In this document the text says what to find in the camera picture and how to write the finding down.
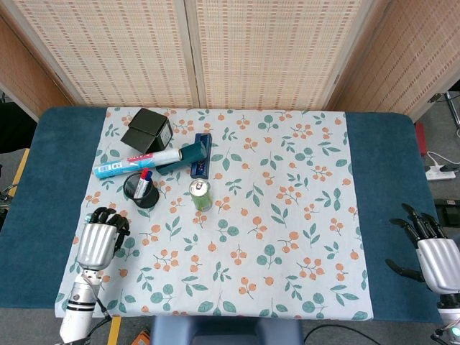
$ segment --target marker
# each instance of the marker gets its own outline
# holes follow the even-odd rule
[[[150,181],[152,180],[152,175],[153,175],[153,172],[149,171],[149,172],[147,173],[147,177],[145,178],[145,180],[146,180],[147,182],[150,182]]]
[[[149,170],[144,168],[141,173],[141,178],[139,179],[139,183],[137,183],[136,191],[134,192],[134,199],[139,199],[145,194],[145,190],[147,189],[147,185],[149,184],[148,181],[145,180]]]

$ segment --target white cable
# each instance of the white cable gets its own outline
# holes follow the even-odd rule
[[[439,166],[439,164],[434,160],[434,158],[431,155],[436,155],[436,156],[442,158],[443,160],[445,160],[445,161],[447,161],[449,163],[452,163],[452,164],[460,164],[460,162],[454,162],[452,160],[449,160],[449,159],[445,158],[444,156],[440,155],[439,153],[436,153],[436,152],[433,152],[433,151],[427,151],[426,155],[431,158],[431,160],[434,162],[434,165],[436,165],[436,166]]]

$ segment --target gray carpet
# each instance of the gray carpet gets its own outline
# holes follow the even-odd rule
[[[425,124],[425,134],[428,149],[445,155],[452,160],[460,161],[460,139],[455,136],[455,126],[451,119],[449,109],[445,103],[435,104],[430,111],[421,119]],[[14,166],[19,158],[11,158],[5,161],[0,155],[0,162]],[[1,178],[3,184],[11,182],[14,172],[4,171]],[[450,181],[438,181],[430,184],[433,197],[435,198],[459,198],[460,179]],[[451,235],[460,233],[459,230],[449,229]],[[15,310],[0,309],[0,335],[2,344],[30,345],[30,344],[56,344],[59,342],[60,319],[54,317],[53,310]],[[356,328],[368,336],[371,336],[381,345],[393,344],[420,344],[433,345],[430,335],[438,325],[431,323],[399,323],[399,322],[337,322],[337,321],[304,321],[304,334],[313,327],[325,324],[337,323]],[[124,318],[121,322],[119,344],[130,344],[136,335],[151,324],[150,318]],[[95,332],[92,344],[106,344],[109,335],[109,325],[103,326]],[[316,331],[309,339],[310,345],[357,345],[373,344],[361,336],[340,328],[323,328]]]

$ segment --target green can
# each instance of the green can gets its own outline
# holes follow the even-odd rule
[[[188,189],[197,210],[206,212],[213,205],[211,185],[201,178],[193,180]]]

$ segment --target blue table cover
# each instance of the blue table cover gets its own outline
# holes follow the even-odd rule
[[[0,232],[0,307],[54,307],[105,115],[62,107],[40,119]],[[414,126],[394,113],[347,113],[346,122],[374,319],[439,322],[438,296],[385,264],[418,268],[404,231],[388,222],[406,217],[401,203],[436,215]]]

